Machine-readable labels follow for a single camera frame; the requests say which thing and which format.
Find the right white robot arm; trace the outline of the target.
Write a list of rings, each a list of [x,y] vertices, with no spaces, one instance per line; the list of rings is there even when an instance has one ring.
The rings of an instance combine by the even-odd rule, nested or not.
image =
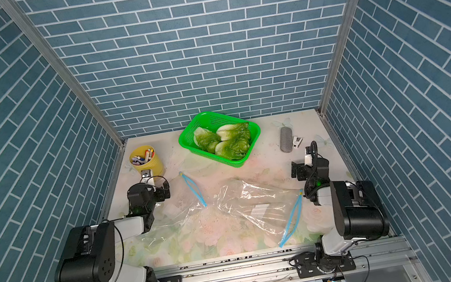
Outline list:
[[[390,221],[372,182],[331,180],[329,160],[322,157],[308,164],[292,162],[291,170],[293,178],[305,182],[308,201],[332,208],[335,227],[316,243],[314,265],[321,272],[352,268],[349,251],[354,246],[388,235]]]

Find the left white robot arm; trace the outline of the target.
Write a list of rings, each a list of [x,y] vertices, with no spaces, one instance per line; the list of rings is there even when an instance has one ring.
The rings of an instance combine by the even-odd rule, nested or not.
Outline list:
[[[171,197],[164,180],[143,179],[127,191],[129,213],[124,218],[72,229],[62,251],[54,282],[182,282],[182,277],[158,278],[151,267],[126,264],[124,253],[116,257],[118,244],[150,231],[158,203]]]

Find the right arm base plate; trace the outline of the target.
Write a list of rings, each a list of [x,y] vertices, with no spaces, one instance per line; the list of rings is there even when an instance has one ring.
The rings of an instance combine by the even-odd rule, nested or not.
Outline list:
[[[351,256],[329,256],[318,252],[303,252],[289,259],[300,279],[317,277],[324,274],[349,272],[356,269]]]

